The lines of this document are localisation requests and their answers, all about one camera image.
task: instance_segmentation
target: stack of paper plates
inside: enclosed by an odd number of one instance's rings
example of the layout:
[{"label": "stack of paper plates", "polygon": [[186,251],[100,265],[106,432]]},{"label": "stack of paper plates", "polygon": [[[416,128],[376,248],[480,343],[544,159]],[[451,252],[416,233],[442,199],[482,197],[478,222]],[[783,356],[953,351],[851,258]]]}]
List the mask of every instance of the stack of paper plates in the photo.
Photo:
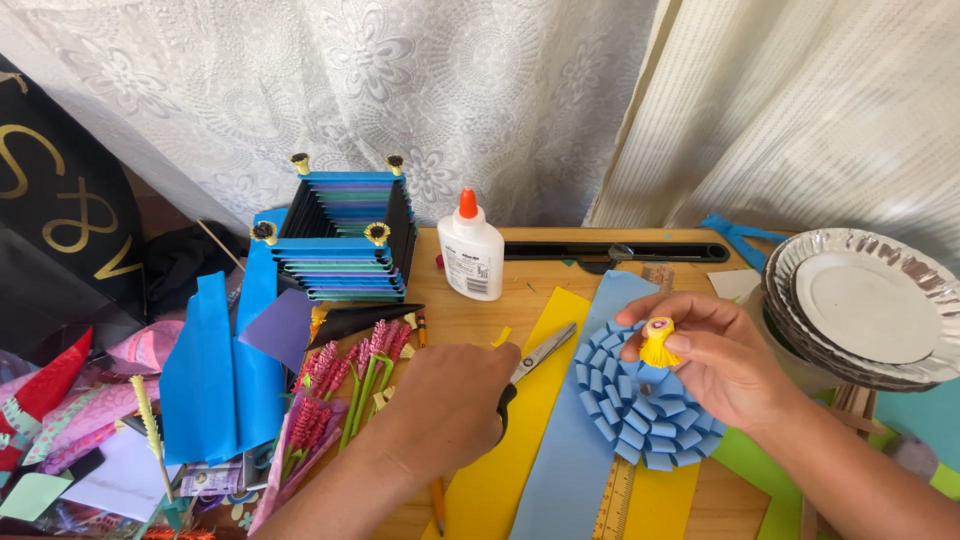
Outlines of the stack of paper plates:
[{"label": "stack of paper plates", "polygon": [[960,376],[960,282],[893,238],[797,234],[767,260],[760,285],[783,337],[843,380],[918,392]]}]

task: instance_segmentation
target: blue paper flower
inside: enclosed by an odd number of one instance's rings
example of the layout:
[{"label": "blue paper flower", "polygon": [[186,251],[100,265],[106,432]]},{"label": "blue paper flower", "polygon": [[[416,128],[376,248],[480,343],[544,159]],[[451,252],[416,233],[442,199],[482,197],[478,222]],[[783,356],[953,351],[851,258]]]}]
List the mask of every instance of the blue paper flower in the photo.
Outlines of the blue paper flower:
[{"label": "blue paper flower", "polygon": [[624,342],[643,327],[608,322],[573,356],[580,400],[613,450],[647,469],[672,471],[720,446],[727,429],[703,410],[667,368],[620,360]]}]

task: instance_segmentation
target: white lace curtain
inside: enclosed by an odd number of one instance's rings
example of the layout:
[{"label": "white lace curtain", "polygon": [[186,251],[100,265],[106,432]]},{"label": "white lace curtain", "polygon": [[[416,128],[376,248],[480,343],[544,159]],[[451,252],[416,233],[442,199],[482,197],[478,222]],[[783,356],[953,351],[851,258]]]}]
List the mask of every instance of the white lace curtain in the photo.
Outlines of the white lace curtain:
[{"label": "white lace curtain", "polygon": [[0,52],[188,217],[407,158],[422,223],[579,225],[656,0],[0,0]]},{"label": "white lace curtain", "polygon": [[856,227],[960,272],[960,2],[663,0],[586,224]]}]

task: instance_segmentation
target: bottle label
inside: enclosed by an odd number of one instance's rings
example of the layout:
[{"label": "bottle label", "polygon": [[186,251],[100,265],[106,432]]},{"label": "bottle label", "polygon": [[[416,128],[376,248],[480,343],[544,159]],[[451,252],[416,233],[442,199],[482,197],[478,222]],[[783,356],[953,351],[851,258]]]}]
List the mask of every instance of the bottle label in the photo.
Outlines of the bottle label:
[{"label": "bottle label", "polygon": [[490,294],[490,258],[457,253],[452,246],[444,246],[444,265],[453,285],[467,292],[487,296]]}]

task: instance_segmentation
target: scissor handle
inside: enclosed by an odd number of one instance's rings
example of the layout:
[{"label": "scissor handle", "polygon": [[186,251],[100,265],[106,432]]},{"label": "scissor handle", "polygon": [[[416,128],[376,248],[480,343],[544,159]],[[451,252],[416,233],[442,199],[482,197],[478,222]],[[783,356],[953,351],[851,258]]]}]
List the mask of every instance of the scissor handle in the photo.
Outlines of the scissor handle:
[{"label": "scissor handle", "polygon": [[500,394],[500,401],[496,404],[496,413],[500,415],[500,420],[503,422],[503,431],[500,432],[500,438],[497,439],[496,444],[500,444],[503,436],[507,434],[507,405],[509,405],[515,397],[516,386],[508,383],[507,387],[503,389],[503,393]]}]

